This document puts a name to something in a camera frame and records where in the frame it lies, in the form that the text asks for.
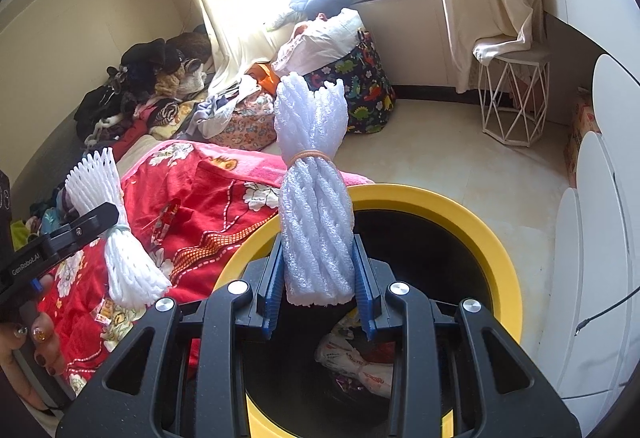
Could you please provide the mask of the left hand painted nails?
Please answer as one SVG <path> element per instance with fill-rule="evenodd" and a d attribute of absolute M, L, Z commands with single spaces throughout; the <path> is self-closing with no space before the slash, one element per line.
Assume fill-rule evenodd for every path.
<path fill-rule="evenodd" d="M 65 368 L 61 341 L 55 333 L 51 317 L 38 313 L 26 323 L 15 301 L 1 297 L 1 371 L 13 392 L 29 408 L 58 416 L 60 406 L 44 395 L 35 371 L 46 372 L 55 380 Z"/>

